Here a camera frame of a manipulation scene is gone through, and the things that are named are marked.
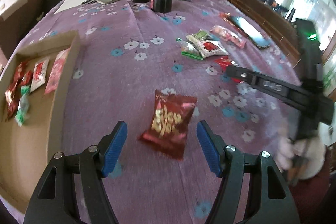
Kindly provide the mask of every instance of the purple tablecloth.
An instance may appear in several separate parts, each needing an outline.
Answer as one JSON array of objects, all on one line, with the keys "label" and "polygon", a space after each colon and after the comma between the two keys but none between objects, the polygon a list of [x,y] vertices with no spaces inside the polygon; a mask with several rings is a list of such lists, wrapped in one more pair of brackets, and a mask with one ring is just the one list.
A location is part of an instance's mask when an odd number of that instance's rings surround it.
[{"label": "purple tablecloth", "polygon": [[[217,24],[232,30],[219,12],[243,16],[265,32],[226,0],[174,0],[167,14],[128,0],[83,5],[54,15],[59,6],[19,46],[69,30],[78,30],[83,38],[64,113],[64,153],[80,153],[97,144],[123,120],[128,137],[115,170],[104,180],[120,223],[204,223],[221,180],[206,163],[196,137],[197,122],[206,120],[214,133],[243,152],[274,153],[277,127],[288,107],[245,83],[233,82],[214,63],[219,56],[203,61],[182,56],[176,38]],[[298,84],[291,64],[273,42],[265,50],[249,41],[242,50],[222,44],[240,66]],[[198,98],[183,161],[168,159],[137,140],[150,126],[155,89]],[[76,184],[82,220],[89,222],[78,177]],[[242,200],[246,196],[244,180]],[[243,211],[240,206],[238,220]]]}]

